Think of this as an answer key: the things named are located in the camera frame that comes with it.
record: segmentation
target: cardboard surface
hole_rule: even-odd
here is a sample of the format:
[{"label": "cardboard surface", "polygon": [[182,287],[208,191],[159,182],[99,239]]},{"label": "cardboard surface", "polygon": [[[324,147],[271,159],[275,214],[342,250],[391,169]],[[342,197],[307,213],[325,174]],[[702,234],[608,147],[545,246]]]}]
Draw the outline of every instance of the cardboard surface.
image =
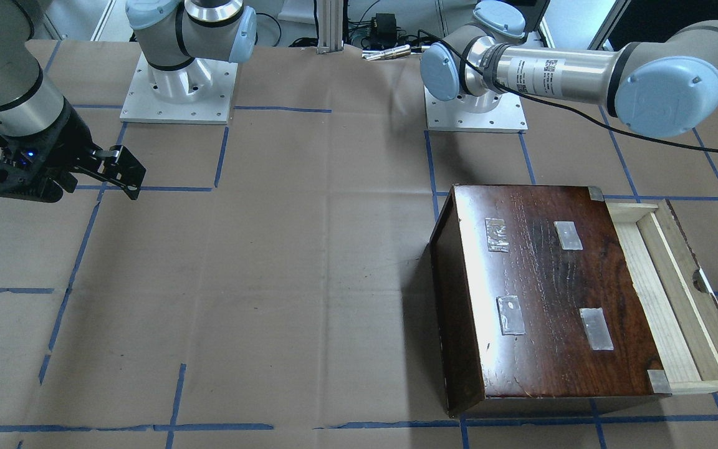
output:
[{"label": "cardboard surface", "polygon": [[[48,62],[54,45],[30,48]],[[48,69],[100,146],[122,136],[139,54],[68,41]],[[54,205],[0,200],[0,289],[32,292],[0,292],[0,447],[598,447],[591,418],[469,427],[462,441],[441,411],[425,244],[440,191],[527,184],[529,162],[539,183],[641,197],[607,132],[528,102],[526,148],[518,136],[431,133],[429,158],[423,102],[416,57],[260,47],[239,69],[228,134],[126,127],[153,188],[138,201],[92,180]],[[718,125],[701,136],[718,145]],[[645,171],[637,193],[716,196],[675,204],[718,290],[712,168],[644,153],[666,159],[667,180],[706,185]],[[706,418],[673,423],[680,433],[605,423],[603,434],[609,447],[636,434],[686,447],[697,433],[718,447],[712,401],[616,416]]]}]

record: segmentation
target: metal base plate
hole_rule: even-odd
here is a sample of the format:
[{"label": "metal base plate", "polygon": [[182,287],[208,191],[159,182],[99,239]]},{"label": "metal base plate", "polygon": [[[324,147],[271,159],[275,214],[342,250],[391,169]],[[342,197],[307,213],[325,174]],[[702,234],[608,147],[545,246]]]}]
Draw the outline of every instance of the metal base plate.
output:
[{"label": "metal base plate", "polygon": [[522,103],[515,94],[502,94],[498,105],[487,113],[471,113],[463,107],[459,100],[441,102],[425,89],[429,131],[518,133],[528,129]]},{"label": "metal base plate", "polygon": [[148,63],[140,55],[123,110],[122,122],[182,123],[225,125],[231,113],[231,95],[237,77],[237,64],[222,60],[206,60],[212,70],[214,89],[208,97],[192,103],[168,103],[154,94],[148,80]]}]

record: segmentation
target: light blue plastic cover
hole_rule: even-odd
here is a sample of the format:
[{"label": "light blue plastic cover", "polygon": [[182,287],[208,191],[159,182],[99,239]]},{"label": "light blue plastic cover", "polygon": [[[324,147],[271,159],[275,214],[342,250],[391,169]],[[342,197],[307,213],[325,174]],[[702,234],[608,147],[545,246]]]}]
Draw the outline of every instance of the light blue plastic cover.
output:
[{"label": "light blue plastic cover", "polygon": [[419,76],[436,99],[449,102],[459,95],[459,71],[453,56],[441,43],[423,52],[419,61]]},{"label": "light blue plastic cover", "polygon": [[126,17],[132,29],[146,29],[176,11],[182,0],[127,0]]},{"label": "light blue plastic cover", "polygon": [[244,6],[237,37],[231,46],[229,62],[247,62],[254,53],[254,43],[257,36],[257,14],[254,8]]},{"label": "light blue plastic cover", "polygon": [[718,70],[702,59],[662,57],[635,69],[616,91],[616,114],[635,133],[685,133],[718,106]]},{"label": "light blue plastic cover", "polygon": [[525,17],[519,9],[497,0],[485,0],[472,12],[478,22],[513,39],[525,37]]}]

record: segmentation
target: wooden box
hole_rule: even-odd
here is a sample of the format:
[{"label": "wooden box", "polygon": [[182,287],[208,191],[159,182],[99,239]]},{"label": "wooden box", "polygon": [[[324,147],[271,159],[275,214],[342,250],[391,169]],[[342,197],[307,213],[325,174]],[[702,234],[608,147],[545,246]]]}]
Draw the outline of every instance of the wooden box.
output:
[{"label": "wooden box", "polygon": [[670,205],[598,193],[451,188],[430,242],[451,416],[718,390],[718,303]]}]

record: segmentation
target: white mounting plate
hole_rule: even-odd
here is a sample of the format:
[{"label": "white mounting plate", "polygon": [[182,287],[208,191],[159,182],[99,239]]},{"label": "white mounting plate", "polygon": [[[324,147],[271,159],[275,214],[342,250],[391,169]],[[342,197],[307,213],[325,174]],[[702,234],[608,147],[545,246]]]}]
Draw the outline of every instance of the white mounting plate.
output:
[{"label": "white mounting plate", "polygon": [[231,113],[231,94],[237,77],[237,64],[207,59],[214,89],[208,97],[192,103],[169,103],[154,94],[148,80],[148,63],[140,55],[132,84],[120,111],[122,122],[225,125]]},{"label": "white mounting plate", "polygon": [[518,133],[528,129],[522,103],[515,94],[502,94],[498,105],[487,113],[462,110],[462,102],[441,102],[425,89],[425,116],[429,131],[474,133]]}]

